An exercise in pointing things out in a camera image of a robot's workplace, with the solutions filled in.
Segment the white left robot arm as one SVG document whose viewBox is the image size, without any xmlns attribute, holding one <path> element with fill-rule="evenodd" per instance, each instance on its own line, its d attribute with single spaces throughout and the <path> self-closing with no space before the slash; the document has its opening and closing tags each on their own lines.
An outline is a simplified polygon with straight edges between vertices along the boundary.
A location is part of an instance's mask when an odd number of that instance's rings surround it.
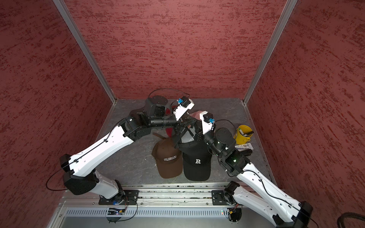
<svg viewBox="0 0 365 228">
<path fill-rule="evenodd" d="M 193 107 L 194 102 L 187 93 L 177 100 L 176 108 L 172 108 L 165 97 L 150 94 L 142 108 L 132 110 L 106 136 L 75 155 L 61 156 L 66 190 L 74 195 L 92 192 L 108 200 L 123 201 L 126 196 L 119 181 L 104 177 L 96 167 L 114 153 L 149 135 L 153 129 L 180 131 L 194 123 L 187 114 Z"/>
</svg>

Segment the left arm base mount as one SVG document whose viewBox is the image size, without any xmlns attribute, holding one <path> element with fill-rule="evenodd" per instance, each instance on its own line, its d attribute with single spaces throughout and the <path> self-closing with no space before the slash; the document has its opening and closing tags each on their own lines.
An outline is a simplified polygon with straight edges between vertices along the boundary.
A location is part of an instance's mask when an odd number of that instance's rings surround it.
<svg viewBox="0 0 365 228">
<path fill-rule="evenodd" d="M 99 205 L 118 205 L 118 206 L 129 206 L 136 205 L 138 200 L 139 190 L 124 190 L 124 193 L 118 193 L 111 199 L 106 199 L 100 195 Z"/>
</svg>

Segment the black baseball cap letter R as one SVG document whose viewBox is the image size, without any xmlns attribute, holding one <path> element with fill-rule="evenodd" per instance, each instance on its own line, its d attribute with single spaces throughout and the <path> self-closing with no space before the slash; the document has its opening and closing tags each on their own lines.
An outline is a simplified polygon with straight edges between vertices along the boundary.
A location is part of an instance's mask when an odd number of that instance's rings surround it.
<svg viewBox="0 0 365 228">
<path fill-rule="evenodd" d="M 206 181 L 211 175 L 212 154 L 207 144 L 200 141 L 196 145 L 181 149 L 183 156 L 183 172 L 190 181 Z"/>
</svg>

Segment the pink baseball cap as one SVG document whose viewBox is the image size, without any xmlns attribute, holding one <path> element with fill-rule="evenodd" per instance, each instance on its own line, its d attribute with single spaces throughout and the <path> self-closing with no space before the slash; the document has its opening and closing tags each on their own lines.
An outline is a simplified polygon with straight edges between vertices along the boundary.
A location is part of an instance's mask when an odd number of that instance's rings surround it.
<svg viewBox="0 0 365 228">
<path fill-rule="evenodd" d="M 201 111 L 201 110 L 199 110 L 199 111 L 196 111 L 194 113 L 189 114 L 189 116 L 191 116 L 191 117 L 193 117 L 193 118 L 195 118 L 197 120 L 202 120 L 202 119 L 204 119 L 203 116 L 205 114 L 207 114 L 207 111 Z"/>
</svg>

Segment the black cap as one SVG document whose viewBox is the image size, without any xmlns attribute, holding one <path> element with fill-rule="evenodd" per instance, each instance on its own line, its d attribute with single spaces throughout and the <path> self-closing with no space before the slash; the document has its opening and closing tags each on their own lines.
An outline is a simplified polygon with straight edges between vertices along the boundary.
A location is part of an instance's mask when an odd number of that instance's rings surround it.
<svg viewBox="0 0 365 228">
<path fill-rule="evenodd" d="M 188 148 L 192 148 L 198 145 L 198 142 L 195 141 L 195 127 L 186 127 L 184 131 L 179 135 L 174 135 L 172 137 L 173 147 L 179 150 L 186 150 Z"/>
</svg>

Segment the dark red baseball cap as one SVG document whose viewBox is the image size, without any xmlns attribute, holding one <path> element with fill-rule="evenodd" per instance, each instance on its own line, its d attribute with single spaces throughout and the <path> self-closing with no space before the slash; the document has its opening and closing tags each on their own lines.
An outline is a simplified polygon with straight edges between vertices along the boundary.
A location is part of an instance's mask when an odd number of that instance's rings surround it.
<svg viewBox="0 0 365 228">
<path fill-rule="evenodd" d="M 165 111 L 165 115 L 168 116 L 172 113 L 171 109 L 167 108 L 166 111 Z M 172 134 L 173 134 L 173 128 L 166 128 L 166 134 L 168 137 L 172 137 Z"/>
</svg>

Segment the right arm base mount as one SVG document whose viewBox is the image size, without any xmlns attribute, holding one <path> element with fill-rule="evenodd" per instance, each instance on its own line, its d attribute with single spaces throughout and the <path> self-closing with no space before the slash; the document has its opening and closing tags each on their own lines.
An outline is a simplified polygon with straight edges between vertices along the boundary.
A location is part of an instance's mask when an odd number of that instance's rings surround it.
<svg viewBox="0 0 365 228">
<path fill-rule="evenodd" d="M 237 202 L 233 198 L 233 193 L 226 190 L 213 190 L 212 193 L 212 202 L 214 206 L 228 206 L 228 205 L 236 205 Z"/>
</svg>

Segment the brown baseball cap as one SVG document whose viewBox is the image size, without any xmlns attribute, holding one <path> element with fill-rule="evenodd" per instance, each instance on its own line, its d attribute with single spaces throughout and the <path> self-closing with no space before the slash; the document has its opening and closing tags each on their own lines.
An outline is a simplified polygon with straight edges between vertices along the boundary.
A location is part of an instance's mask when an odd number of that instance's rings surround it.
<svg viewBox="0 0 365 228">
<path fill-rule="evenodd" d="M 159 175 L 164 179 L 179 176 L 183 172 L 182 152 L 175 148 L 172 138 L 163 137 L 158 133 L 153 135 L 160 138 L 151 153 L 156 161 Z"/>
</svg>

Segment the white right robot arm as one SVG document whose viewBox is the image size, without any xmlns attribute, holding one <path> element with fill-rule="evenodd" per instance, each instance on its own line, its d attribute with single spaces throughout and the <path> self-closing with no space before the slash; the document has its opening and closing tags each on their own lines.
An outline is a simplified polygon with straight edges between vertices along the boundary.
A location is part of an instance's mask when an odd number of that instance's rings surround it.
<svg viewBox="0 0 365 228">
<path fill-rule="evenodd" d="M 247 157 L 248 151 L 236 149 L 235 139 L 228 129 L 200 132 L 199 138 L 230 176 L 236 176 L 254 190 L 251 193 L 232 181 L 223 191 L 227 203 L 248 207 L 277 228 L 308 227 L 313 207 L 292 198 L 266 178 Z"/>
</svg>

